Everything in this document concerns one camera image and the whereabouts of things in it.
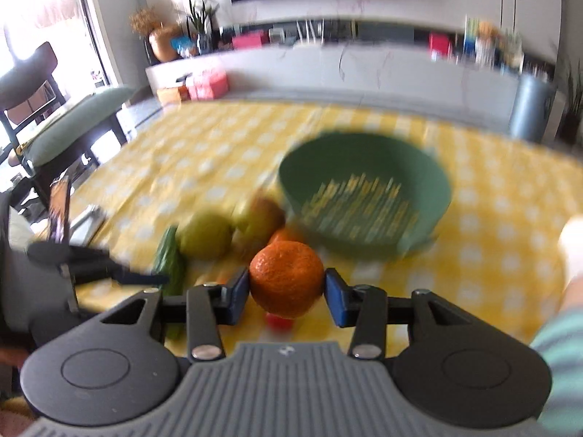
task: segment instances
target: orange pot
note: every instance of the orange pot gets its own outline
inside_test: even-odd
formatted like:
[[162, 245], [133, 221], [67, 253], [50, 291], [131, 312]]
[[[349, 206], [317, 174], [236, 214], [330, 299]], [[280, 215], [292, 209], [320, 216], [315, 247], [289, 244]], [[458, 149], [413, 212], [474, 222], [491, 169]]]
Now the orange pot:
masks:
[[150, 46], [160, 62], [178, 59], [179, 54], [174, 51], [170, 41], [180, 36], [182, 36], [182, 28], [177, 24], [164, 26], [150, 33]]

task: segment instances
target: black chair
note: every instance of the black chair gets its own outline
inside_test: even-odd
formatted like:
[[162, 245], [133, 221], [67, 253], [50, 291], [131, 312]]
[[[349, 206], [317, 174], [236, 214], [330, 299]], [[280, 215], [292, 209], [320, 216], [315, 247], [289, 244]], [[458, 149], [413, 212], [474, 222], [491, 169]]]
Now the black chair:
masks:
[[[106, 87], [83, 100], [66, 103], [52, 77], [57, 63], [51, 45], [46, 42], [30, 58], [17, 61], [11, 71], [0, 77], [0, 122], [10, 139], [10, 145], [0, 154], [0, 163], [14, 150], [45, 207], [48, 207], [52, 181], [83, 154], [97, 163], [91, 145], [103, 134], [111, 130], [120, 144], [127, 142], [116, 113], [134, 93], [129, 87]], [[48, 101], [13, 125], [6, 112], [26, 102], [43, 86], [51, 94]], [[62, 108], [43, 121], [45, 114], [57, 106]], [[18, 135], [32, 122], [40, 123], [42, 132], [20, 152]]]

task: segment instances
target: yellow tablecloth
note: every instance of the yellow tablecloth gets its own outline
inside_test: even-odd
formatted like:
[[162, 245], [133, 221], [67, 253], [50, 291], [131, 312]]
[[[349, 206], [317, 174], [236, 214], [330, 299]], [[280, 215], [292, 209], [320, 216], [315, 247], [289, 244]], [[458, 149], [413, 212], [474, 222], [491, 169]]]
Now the yellow tablecloth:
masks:
[[[133, 268], [148, 269], [163, 231], [201, 205], [230, 211], [260, 186], [277, 192], [285, 153], [321, 130], [368, 130], [408, 139], [433, 153], [454, 200], [435, 245], [395, 263], [355, 263], [321, 251], [352, 284], [391, 295], [428, 288], [521, 340], [556, 310], [563, 272], [556, 244], [566, 220], [583, 211], [583, 168], [546, 149], [424, 118], [368, 109], [290, 103], [182, 105], [154, 122], [75, 192], [72, 215], [87, 204], [109, 216], [95, 239]], [[193, 264], [190, 282], [209, 268]], [[80, 301], [107, 308], [135, 292], [109, 281], [78, 289]], [[241, 323], [222, 329], [237, 341], [269, 340], [250, 299]], [[403, 326], [388, 327], [389, 352], [406, 344]], [[289, 340], [337, 340], [325, 303], [296, 323]], [[175, 344], [182, 351], [184, 344]]]

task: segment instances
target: cucumber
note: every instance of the cucumber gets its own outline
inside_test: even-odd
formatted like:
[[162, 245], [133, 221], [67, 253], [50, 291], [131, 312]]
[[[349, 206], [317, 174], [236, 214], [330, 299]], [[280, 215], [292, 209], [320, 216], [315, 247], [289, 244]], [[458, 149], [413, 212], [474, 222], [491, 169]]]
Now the cucumber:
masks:
[[[180, 254], [176, 242], [177, 226], [169, 227], [162, 235], [154, 257], [153, 271], [165, 274], [170, 278], [168, 284], [162, 286], [162, 296], [180, 296], [184, 291], [186, 278], [186, 260]], [[177, 340], [184, 329], [182, 324], [170, 324], [166, 327], [166, 338]]]

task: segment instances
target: striped sleeve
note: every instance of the striped sleeve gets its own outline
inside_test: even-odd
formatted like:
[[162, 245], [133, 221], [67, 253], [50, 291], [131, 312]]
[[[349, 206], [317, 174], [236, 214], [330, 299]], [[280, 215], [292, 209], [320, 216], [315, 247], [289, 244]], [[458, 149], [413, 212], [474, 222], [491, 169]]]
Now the striped sleeve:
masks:
[[547, 322], [532, 341], [549, 365], [553, 384], [539, 422], [560, 436], [583, 435], [583, 308]]

